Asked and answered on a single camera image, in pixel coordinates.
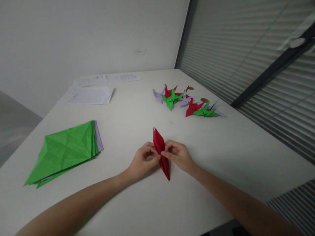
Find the purple origami crane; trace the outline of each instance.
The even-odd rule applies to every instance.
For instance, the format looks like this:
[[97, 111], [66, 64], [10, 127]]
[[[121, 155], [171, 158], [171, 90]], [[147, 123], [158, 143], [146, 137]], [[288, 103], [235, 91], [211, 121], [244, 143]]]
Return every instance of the purple origami crane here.
[[[207, 108], [207, 110], [208, 110], [208, 111], [213, 110], [219, 100], [220, 100], [220, 99], [218, 99], [211, 107], [209, 106], [209, 107]], [[223, 116], [223, 117], [227, 118], [227, 116], [224, 115], [222, 112], [218, 111], [218, 109], [215, 110], [215, 113], [217, 113], [219, 116]]]
[[165, 86], [164, 86], [164, 88], [163, 88], [163, 90], [162, 90], [162, 92], [161, 93], [158, 93], [158, 92], [155, 92], [155, 90], [153, 89], [153, 94], [154, 94], [154, 96], [158, 99], [158, 101], [161, 103], [161, 104], [163, 104], [163, 98], [162, 98], [162, 94], [164, 95], [164, 93], [165, 93]]
[[180, 107], [188, 106], [190, 99], [194, 99], [194, 97], [187, 97], [186, 90], [184, 91], [183, 100], [180, 102]]

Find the right hand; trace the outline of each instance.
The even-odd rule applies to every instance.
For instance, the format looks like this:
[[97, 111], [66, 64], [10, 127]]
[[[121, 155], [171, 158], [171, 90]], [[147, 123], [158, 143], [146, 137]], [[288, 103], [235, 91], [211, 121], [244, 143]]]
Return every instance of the right hand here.
[[196, 167], [196, 164], [194, 163], [184, 144], [167, 140], [165, 142], [165, 151], [162, 151], [161, 155], [175, 162], [179, 168], [188, 174], [190, 174], [192, 169]]

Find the white wall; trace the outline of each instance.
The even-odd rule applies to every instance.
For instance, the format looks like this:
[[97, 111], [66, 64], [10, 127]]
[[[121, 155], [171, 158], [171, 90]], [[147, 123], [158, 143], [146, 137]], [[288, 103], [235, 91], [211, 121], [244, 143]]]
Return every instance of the white wall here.
[[82, 75], [172, 69], [189, 0], [1, 0], [0, 90], [44, 117]]

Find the red origami paper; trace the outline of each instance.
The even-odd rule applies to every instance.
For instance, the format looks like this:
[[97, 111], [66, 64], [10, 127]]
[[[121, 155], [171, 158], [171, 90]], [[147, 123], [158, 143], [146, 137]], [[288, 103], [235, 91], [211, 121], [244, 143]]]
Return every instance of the red origami paper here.
[[165, 94], [164, 94], [164, 97], [165, 97], [165, 98], [169, 98], [171, 95], [172, 95], [172, 90], [171, 90], [171, 89], [168, 90], [168, 89], [167, 89], [167, 85], [165, 85]]
[[[153, 128], [153, 143], [157, 152], [161, 155], [161, 152], [165, 149], [165, 143], [163, 137], [159, 134], [156, 128]], [[166, 175], [168, 181], [171, 179], [170, 175], [170, 163], [168, 159], [161, 155], [161, 159], [159, 161], [160, 167]]]
[[193, 99], [191, 99], [189, 101], [189, 107], [186, 111], [186, 117], [192, 115], [195, 111], [199, 110], [203, 104], [204, 104], [204, 102], [199, 104], [199, 105], [197, 103], [193, 104]]
[[164, 97], [165, 97], [165, 98], [168, 98], [168, 97], [170, 97], [171, 95], [172, 95], [172, 90], [171, 90], [171, 89], [168, 90], [168, 89], [167, 89], [167, 85], [165, 85], [165, 94], [164, 94]]

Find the gray floor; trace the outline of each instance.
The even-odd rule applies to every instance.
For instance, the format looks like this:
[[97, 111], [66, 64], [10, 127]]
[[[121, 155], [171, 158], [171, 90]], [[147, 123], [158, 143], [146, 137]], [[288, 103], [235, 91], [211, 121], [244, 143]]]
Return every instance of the gray floor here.
[[42, 118], [0, 91], [0, 167]]

